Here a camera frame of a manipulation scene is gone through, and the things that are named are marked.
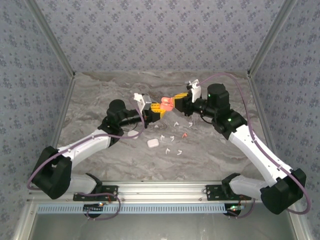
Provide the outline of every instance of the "pink object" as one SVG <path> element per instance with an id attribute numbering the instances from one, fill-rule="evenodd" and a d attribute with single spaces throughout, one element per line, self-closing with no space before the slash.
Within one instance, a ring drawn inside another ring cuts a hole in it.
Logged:
<path id="1" fill-rule="evenodd" d="M 172 111 L 174 109 L 174 103 L 172 97 L 163 97 L 161 98 L 160 109 L 166 111 Z"/>

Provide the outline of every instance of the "floor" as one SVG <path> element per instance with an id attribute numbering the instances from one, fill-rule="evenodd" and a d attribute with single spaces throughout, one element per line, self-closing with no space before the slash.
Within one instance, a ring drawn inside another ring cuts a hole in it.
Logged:
<path id="1" fill-rule="evenodd" d="M 204 80 L 213 72 L 208 71 L 127 71 L 86 72 L 75 75 L 75 86 L 67 110 L 58 146 L 73 143 L 97 129 L 106 116 L 109 103 L 114 99 L 125 101 L 134 93 L 149 94 L 153 101 L 172 97 L 186 90 L 186 82 Z M 248 101 L 252 125 L 264 140 L 263 131 L 245 72 L 233 73 Z M 231 107 L 245 115 L 244 106 L 234 82 L 221 76 L 202 87 L 206 96 L 207 86 L 223 83 L 230 94 Z M 147 141 L 157 138 L 160 145 L 148 148 Z M 262 179 L 255 166 L 232 143 L 203 122 L 199 115 L 184 116 L 177 110 L 166 113 L 164 118 L 149 125 L 138 139 L 120 140 L 81 162 L 75 173 L 91 173 L 101 180 L 221 180 L 231 173 Z"/>

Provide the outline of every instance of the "cable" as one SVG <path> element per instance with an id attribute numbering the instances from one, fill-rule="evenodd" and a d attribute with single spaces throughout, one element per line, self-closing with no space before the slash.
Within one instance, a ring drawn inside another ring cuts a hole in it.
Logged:
<path id="1" fill-rule="evenodd" d="M 96 135 L 93 135 L 93 136 L 89 136 L 85 139 L 83 139 L 82 141 L 72 145 L 71 147 L 63 150 L 63 151 L 60 151 L 58 152 L 57 154 L 49 157 L 47 160 L 45 160 L 30 176 L 30 178 L 28 179 L 27 183 L 26 183 L 26 187 L 29 189 L 29 190 L 40 190 L 39 188 L 36 188 L 36 187 L 32 187 L 30 186 L 32 180 L 34 179 L 34 177 L 38 174 L 38 172 L 45 166 L 47 165 L 48 163 L 50 163 L 53 159 L 59 157 L 60 155 L 62 154 L 65 154 L 66 152 L 68 152 L 68 149 L 72 150 L 78 146 L 80 146 L 81 144 L 84 144 L 90 140 L 92 140 L 93 138 L 99 138 L 99 137 L 111 137 L 111 138 L 116 138 L 116 139 L 133 139 L 135 137 L 138 137 L 140 136 L 143 131 L 144 131 L 144 125 L 145 125 L 145 120 L 144 120 L 144 117 L 142 116 L 141 112 L 139 111 L 139 109 L 135 106 L 134 107 L 135 110 L 138 112 L 140 118 L 141 118 L 141 122 L 142 122 L 142 129 L 136 134 L 136 135 L 133 135 L 133 136 L 118 136 L 118 135 L 113 135 L 113 134 L 107 134 L 107 133 L 101 133 L 101 134 L 96 134 Z"/>
<path id="2" fill-rule="evenodd" d="M 234 212 L 229 211 L 229 210 L 227 210 L 227 212 L 228 212 L 228 213 L 230 213 L 230 214 L 235 215 L 235 216 L 231 216 L 231 218 L 235 218 L 235 219 L 243 219 L 243 218 L 245 218 L 245 217 L 249 216 L 249 215 L 252 213 L 252 211 L 253 211 L 253 210 L 254 210 L 254 208 L 255 208 L 255 203 L 256 203 L 256 199 L 255 199 L 255 198 L 253 198 L 253 202 L 252 202 L 252 205 L 251 205 L 250 210 L 249 210 L 245 215 L 242 215 L 242 216 L 238 216 L 238 215 L 236 215 Z"/>
<path id="3" fill-rule="evenodd" d="M 114 197 L 118 203 L 119 203 L 119 207 L 117 208 L 116 212 L 111 215 L 111 216 L 107 216 L 107 217 L 100 217 L 100 218 L 92 218 L 89 216 L 89 212 L 90 210 L 92 209 L 92 207 L 90 207 L 88 209 L 88 211 L 86 211 L 86 216 L 88 218 L 88 220 L 92 220 L 92 221 L 104 221 L 104 220 L 109 220 L 109 219 L 113 219 L 114 217 L 116 217 L 120 210 L 121 210 L 121 201 L 119 199 L 119 197 L 115 194 L 112 194 L 112 193 L 108 193 L 108 192 L 104 192 L 104 193 L 94 193 L 94 194 L 86 194 L 86 193 L 83 193 L 83 192 L 78 192 L 79 195 L 82 195 L 82 196 L 87 196 L 87 197 L 97 197 L 97 196 L 111 196 L 111 197 Z"/>
<path id="4" fill-rule="evenodd" d="M 277 166 L 281 171 L 283 171 L 286 175 L 289 176 L 289 178 L 291 178 L 295 184 L 298 185 L 298 187 L 301 189 L 301 191 L 303 192 L 305 198 L 306 198 L 306 203 L 307 203 L 307 206 L 306 206 L 306 209 L 304 211 L 294 211 L 294 210 L 291 210 L 291 209 L 287 209 L 288 212 L 290 213 L 293 213 L 293 214 L 298 214 L 298 215 L 303 215 L 303 214 L 307 214 L 310 209 L 311 209 L 311 200 L 310 200 L 310 197 L 306 191 L 306 189 L 304 188 L 304 186 L 301 185 L 301 183 L 294 177 L 292 176 L 292 174 L 290 172 L 288 172 L 287 170 L 283 169 L 281 167 L 281 165 L 279 163 L 277 163 L 272 157 L 270 157 L 264 150 L 263 148 L 259 145 L 259 143 L 257 142 L 257 140 L 255 139 L 255 135 L 254 135 L 254 130 L 253 130 L 253 127 L 252 127 L 252 124 L 251 124 L 251 119 L 250 119 L 250 116 L 249 116 L 249 111 L 248 111 L 248 107 L 247 107 L 247 101 L 244 97 L 244 94 L 241 90 L 241 87 L 237 81 L 237 79 L 232 75 L 232 74 L 229 74 L 229 73 L 226 73 L 226 72 L 220 72 L 220 73 L 216 73 L 216 74 L 213 74 L 212 76 L 209 76 L 207 79 L 199 82 L 197 84 L 197 86 L 200 86 L 202 84 L 204 84 L 205 82 L 211 80 L 212 78 L 215 78 L 215 77 L 219 77 L 219 76 L 228 76 L 229 78 L 231 78 L 234 83 L 236 84 L 239 92 L 240 92 L 240 95 L 241 95 L 241 98 L 242 98 L 242 102 L 243 102 L 243 105 L 244 105 L 244 109 L 245 109 L 245 114 L 246 114 L 246 118 L 247 118 L 247 122 L 248 122 L 248 128 L 249 128 L 249 132 L 250 132 L 250 136 L 252 138 L 252 141 L 254 142 L 254 144 L 256 145 L 256 147 L 263 153 L 263 155 L 268 158 L 275 166 Z"/>
<path id="5" fill-rule="evenodd" d="M 137 126 L 138 126 L 138 123 L 136 123 L 135 126 L 134 126 L 134 128 L 132 128 L 132 129 L 130 129 L 130 130 L 124 130 L 124 129 L 122 129 L 122 130 L 123 130 L 124 132 L 130 132 L 130 131 L 132 131 L 132 130 L 135 130 Z"/>
<path id="6" fill-rule="evenodd" d="M 205 120 L 204 117 L 203 117 L 201 114 L 200 114 L 200 118 L 201 118 L 205 123 L 212 125 L 212 123 L 209 122 L 209 121 L 207 121 L 207 120 Z"/>

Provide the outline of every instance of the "blue strip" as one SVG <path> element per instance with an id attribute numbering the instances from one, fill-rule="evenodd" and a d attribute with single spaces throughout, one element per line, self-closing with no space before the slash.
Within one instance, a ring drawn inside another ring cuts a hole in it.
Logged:
<path id="1" fill-rule="evenodd" d="M 39 204 L 38 214 L 83 214 L 83 204 Z M 105 205 L 100 214 L 112 214 L 118 209 L 118 204 Z M 120 214 L 222 214 L 226 213 L 224 203 L 161 203 L 161 204 L 121 204 Z"/>

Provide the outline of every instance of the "white plastic piece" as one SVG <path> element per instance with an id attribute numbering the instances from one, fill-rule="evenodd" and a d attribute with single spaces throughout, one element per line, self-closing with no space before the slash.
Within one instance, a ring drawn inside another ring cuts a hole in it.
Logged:
<path id="1" fill-rule="evenodd" d="M 92 154 L 109 147 L 110 140 L 111 140 L 109 136 L 100 136 L 92 139 L 93 135 L 98 135 L 98 134 L 106 134 L 106 132 L 103 130 L 97 129 L 93 133 L 91 133 L 89 136 L 86 136 L 80 139 L 79 141 L 74 142 L 73 144 L 71 144 L 71 146 L 87 138 L 91 138 L 90 140 L 62 154 L 65 157 L 71 158 L 72 168 L 74 168 L 81 161 L 85 160 L 87 157 L 91 156 Z M 60 147 L 58 151 L 61 152 L 69 148 L 70 148 L 70 145 L 63 146 L 63 147 Z"/>
<path id="2" fill-rule="evenodd" d="M 96 187 L 96 181 L 90 176 L 83 174 L 71 173 L 70 185 L 65 192 L 66 194 L 85 193 L 89 194 Z"/>
<path id="3" fill-rule="evenodd" d="M 192 93 L 192 102 L 194 103 L 198 98 L 201 97 L 201 87 L 197 86 L 199 80 L 196 79 L 193 82 L 189 81 L 189 85 L 192 86 L 191 93 Z"/>
<path id="4" fill-rule="evenodd" d="M 135 131 L 135 130 L 131 130 L 131 131 L 128 131 L 127 135 L 128 137 L 132 137 L 134 135 L 137 135 L 139 132 Z"/>
<path id="5" fill-rule="evenodd" d="M 151 140 L 147 141 L 146 143 L 148 144 L 148 147 L 151 149 L 159 146 L 159 140 L 156 138 L 151 139 Z"/>
<path id="6" fill-rule="evenodd" d="M 142 113 L 143 110 L 148 110 L 152 103 L 150 96 L 138 94 L 136 92 L 133 94 L 133 99 L 137 101 L 140 113 Z"/>
<path id="7" fill-rule="evenodd" d="M 231 190 L 237 195 L 246 195 L 256 200 L 261 199 L 260 189 L 268 186 L 266 181 L 236 176 L 229 183 Z"/>
<path id="8" fill-rule="evenodd" d="M 289 165 L 281 161 L 256 135 L 254 135 L 254 138 L 271 158 L 290 173 L 292 168 Z M 236 145 L 249 158 L 270 187 L 278 182 L 277 178 L 284 179 L 287 176 L 283 171 L 278 170 L 276 165 L 258 149 L 252 141 L 248 126 L 242 125 L 238 127 L 236 132 L 230 134 L 229 141 Z"/>

